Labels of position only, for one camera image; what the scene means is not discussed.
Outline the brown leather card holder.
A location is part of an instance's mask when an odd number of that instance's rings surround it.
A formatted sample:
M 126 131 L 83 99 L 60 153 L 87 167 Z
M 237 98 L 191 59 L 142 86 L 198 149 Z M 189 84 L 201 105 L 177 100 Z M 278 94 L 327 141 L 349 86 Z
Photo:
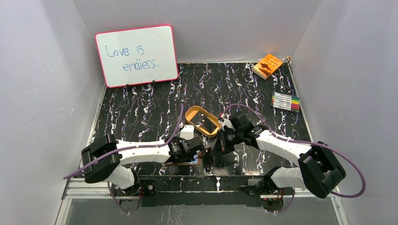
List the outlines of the brown leather card holder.
M 200 163 L 201 163 L 201 157 L 203 156 L 203 152 L 201 152 L 201 151 L 196 151 L 196 155 L 194 155 L 194 157 L 193 157 L 193 161 L 191 161 L 191 162 L 182 162 L 182 163 L 171 163 L 171 162 L 168 162 L 168 163 L 165 163 L 166 165 L 189 165 L 189 166 L 191 166 L 191 165 L 200 165 Z

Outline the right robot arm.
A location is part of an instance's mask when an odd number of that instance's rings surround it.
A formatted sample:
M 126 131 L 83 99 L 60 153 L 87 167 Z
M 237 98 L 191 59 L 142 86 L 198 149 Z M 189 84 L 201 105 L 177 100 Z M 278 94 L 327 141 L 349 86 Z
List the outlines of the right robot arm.
M 235 145 L 243 143 L 279 155 L 295 165 L 294 168 L 276 166 L 255 185 L 240 187 L 242 191 L 277 194 L 283 188 L 300 188 L 325 198 L 346 177 L 346 171 L 333 152 L 321 142 L 305 144 L 289 140 L 263 124 L 253 125 L 241 112 L 233 114 L 229 120 L 219 117 L 218 122 L 221 128 L 212 156 L 233 152 Z

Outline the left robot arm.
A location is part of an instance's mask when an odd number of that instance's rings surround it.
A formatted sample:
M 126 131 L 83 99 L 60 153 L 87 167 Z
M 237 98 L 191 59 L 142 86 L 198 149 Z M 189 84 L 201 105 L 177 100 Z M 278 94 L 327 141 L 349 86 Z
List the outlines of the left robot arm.
M 110 182 L 129 195 L 140 190 L 138 176 L 129 168 L 133 163 L 181 164 L 195 160 L 205 146 L 199 137 L 172 137 L 155 142 L 127 142 L 105 135 L 81 151 L 86 183 Z

